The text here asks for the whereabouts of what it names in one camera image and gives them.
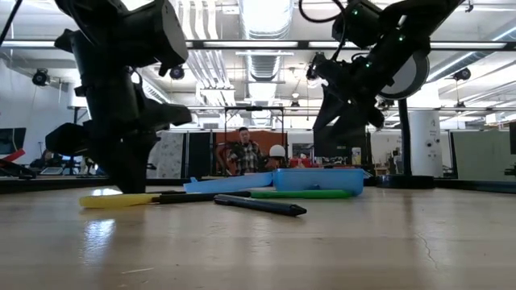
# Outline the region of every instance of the pillar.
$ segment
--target pillar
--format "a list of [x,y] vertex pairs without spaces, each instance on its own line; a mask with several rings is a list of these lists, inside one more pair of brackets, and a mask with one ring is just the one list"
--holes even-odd
[[443,153],[440,144],[439,112],[409,112],[409,123],[412,174],[442,177]]

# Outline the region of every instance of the blue container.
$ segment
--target blue container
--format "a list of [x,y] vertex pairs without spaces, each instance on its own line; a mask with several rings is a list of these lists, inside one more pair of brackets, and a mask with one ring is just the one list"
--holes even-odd
[[273,182],[273,173],[255,173],[246,176],[233,176],[218,180],[195,181],[184,184],[187,193],[229,193],[242,189],[269,186]]
[[354,196],[364,190],[362,169],[277,169],[273,174],[277,191],[342,189]]

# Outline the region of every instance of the table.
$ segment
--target table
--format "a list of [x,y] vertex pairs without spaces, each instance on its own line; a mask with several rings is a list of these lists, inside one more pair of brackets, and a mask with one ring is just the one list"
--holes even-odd
[[0,288],[516,285],[514,195],[366,188],[351,200],[295,201],[308,209],[299,218],[211,202],[112,210],[77,204],[103,193],[114,192],[0,195]]

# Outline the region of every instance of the man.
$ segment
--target man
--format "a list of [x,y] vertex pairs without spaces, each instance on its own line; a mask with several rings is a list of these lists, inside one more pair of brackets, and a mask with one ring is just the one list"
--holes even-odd
[[251,140],[249,129],[239,129],[240,142],[232,147],[228,160],[236,165],[236,175],[258,171],[258,159],[261,158],[258,143]]

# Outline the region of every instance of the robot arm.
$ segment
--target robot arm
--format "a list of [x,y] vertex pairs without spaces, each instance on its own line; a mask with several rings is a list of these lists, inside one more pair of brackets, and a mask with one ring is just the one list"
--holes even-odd
[[76,95],[86,97],[91,120],[66,123],[47,135],[50,150],[87,155],[124,193],[144,193],[156,131],[191,122],[185,106],[148,100],[131,74],[161,62],[160,75],[183,64],[185,37],[173,6],[155,0],[128,11],[119,0],[56,0],[79,31],[65,30],[55,46],[73,53],[81,74]]
[[[333,18],[333,38],[341,45],[350,41],[361,49],[372,48],[351,63],[337,61],[338,53],[329,60],[316,55],[307,77],[321,77],[328,86],[323,86],[324,100],[314,130],[337,117],[333,135],[367,123],[382,127],[384,116],[375,107],[376,97],[397,101],[421,88],[428,74],[430,36],[463,1],[405,0],[384,10],[369,0],[349,0],[346,8],[339,6],[341,13]],[[418,71],[416,77],[409,76],[414,78],[412,84],[400,92],[386,93],[409,61],[416,63]]]

